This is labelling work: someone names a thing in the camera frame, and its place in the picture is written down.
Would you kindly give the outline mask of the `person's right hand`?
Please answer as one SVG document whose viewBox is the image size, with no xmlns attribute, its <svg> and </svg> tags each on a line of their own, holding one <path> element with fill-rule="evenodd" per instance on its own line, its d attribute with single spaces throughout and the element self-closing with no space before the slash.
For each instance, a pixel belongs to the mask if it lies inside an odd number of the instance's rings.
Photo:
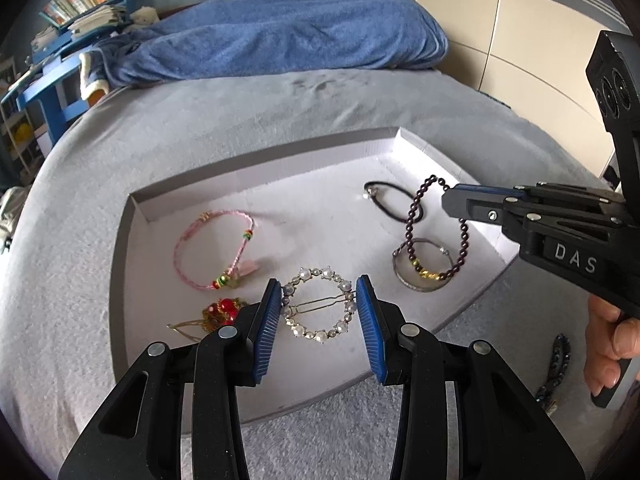
<svg viewBox="0 0 640 480">
<path fill-rule="evenodd" d="M 589 391 L 597 396 L 603 388 L 618 384 L 623 360 L 639 355 L 639 320 L 623 321 L 622 310 L 594 295 L 588 299 L 588 314 L 584 377 Z"/>
</svg>

